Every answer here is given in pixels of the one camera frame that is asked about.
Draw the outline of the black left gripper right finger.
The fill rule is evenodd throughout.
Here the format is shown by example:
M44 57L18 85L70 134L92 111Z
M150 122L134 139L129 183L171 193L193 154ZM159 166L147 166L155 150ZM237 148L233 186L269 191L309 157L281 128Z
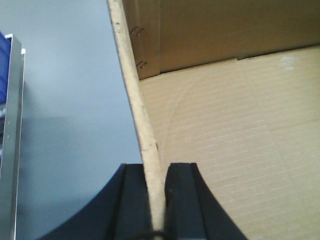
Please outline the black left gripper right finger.
M164 230L174 240L245 240L196 163L172 163L165 180Z

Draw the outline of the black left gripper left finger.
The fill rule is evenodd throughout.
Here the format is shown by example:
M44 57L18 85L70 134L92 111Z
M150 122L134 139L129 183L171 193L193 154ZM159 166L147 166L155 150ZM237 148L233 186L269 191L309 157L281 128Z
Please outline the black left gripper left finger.
M152 230L142 164L121 164L103 189L43 240L124 240Z

